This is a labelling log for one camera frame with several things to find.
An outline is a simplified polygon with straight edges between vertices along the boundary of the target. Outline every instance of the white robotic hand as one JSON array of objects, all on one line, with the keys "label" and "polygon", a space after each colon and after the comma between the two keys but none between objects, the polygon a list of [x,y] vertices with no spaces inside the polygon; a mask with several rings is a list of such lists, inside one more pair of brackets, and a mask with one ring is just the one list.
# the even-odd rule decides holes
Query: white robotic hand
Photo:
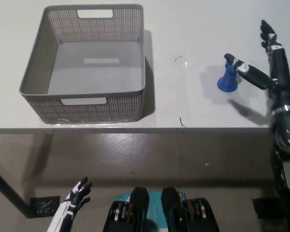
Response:
[{"label": "white robotic hand", "polygon": [[66,199],[60,204],[47,232],[69,232],[71,230],[77,211],[85,203],[90,201],[89,197],[83,199],[90,193],[92,186],[91,183],[86,183],[87,181],[88,177],[85,177],[78,182]]}]

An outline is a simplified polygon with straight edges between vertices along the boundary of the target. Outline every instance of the robotic arm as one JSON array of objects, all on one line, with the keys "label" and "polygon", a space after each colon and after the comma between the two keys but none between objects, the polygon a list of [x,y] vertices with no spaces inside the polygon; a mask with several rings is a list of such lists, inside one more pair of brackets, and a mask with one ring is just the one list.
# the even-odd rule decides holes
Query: robotic arm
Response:
[{"label": "robotic arm", "polygon": [[73,220],[83,205],[90,201],[90,198],[83,198],[90,193],[91,183],[86,183],[85,177],[75,185],[66,199],[60,204],[47,232],[69,232]]},{"label": "robotic arm", "polygon": [[270,64],[270,77],[231,54],[224,57],[241,77],[260,89],[268,89],[269,97],[273,100],[272,129],[276,143],[272,167],[275,186],[284,202],[290,231],[290,72],[285,49],[278,41],[275,31],[264,20],[261,22],[261,38],[261,45],[265,48]]},{"label": "robotic arm", "polygon": [[276,142],[281,149],[290,154],[290,72],[287,57],[277,34],[264,20],[261,22],[261,38],[261,45],[269,59],[270,77],[231,54],[225,54],[224,57],[245,80],[260,89],[268,89],[273,100],[272,127]]}]

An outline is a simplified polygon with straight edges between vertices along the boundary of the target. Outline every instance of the concrete floor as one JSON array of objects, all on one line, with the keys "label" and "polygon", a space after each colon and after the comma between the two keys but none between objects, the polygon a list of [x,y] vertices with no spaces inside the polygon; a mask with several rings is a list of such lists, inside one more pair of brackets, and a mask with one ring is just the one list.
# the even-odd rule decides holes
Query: concrete floor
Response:
[{"label": "concrete floor", "polygon": [[[113,199],[134,186],[205,197],[222,232],[282,232],[280,222],[258,220],[251,201],[274,194],[271,142],[261,134],[6,134],[0,174],[25,199],[63,199],[88,176],[92,200],[75,218],[76,232],[101,232]],[[24,218],[0,194],[0,231],[44,232],[50,221]]]}]

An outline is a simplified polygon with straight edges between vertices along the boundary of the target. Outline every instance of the black metal plate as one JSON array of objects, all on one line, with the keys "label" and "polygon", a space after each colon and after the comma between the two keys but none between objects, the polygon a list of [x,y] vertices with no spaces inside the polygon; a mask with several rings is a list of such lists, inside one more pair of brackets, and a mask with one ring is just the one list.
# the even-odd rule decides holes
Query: black metal plate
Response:
[{"label": "black metal plate", "polygon": [[30,208],[36,218],[53,217],[60,205],[60,196],[34,197],[30,199]]},{"label": "black metal plate", "polygon": [[280,198],[257,198],[252,199],[252,202],[258,219],[281,219],[286,216]]}]

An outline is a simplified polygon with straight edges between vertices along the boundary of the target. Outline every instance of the white table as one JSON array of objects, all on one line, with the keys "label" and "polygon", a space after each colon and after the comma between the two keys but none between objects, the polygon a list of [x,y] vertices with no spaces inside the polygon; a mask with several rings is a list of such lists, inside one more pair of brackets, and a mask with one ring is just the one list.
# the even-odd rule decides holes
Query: white table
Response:
[{"label": "white table", "polygon": [[[44,8],[100,3],[143,5],[155,111],[133,123],[44,124],[18,92]],[[277,31],[290,65],[290,1],[0,0],[0,133],[267,131],[265,91],[245,80],[233,93],[217,88],[228,52],[268,73],[259,37],[262,19]],[[0,190],[27,217],[34,217],[2,178]]]}]

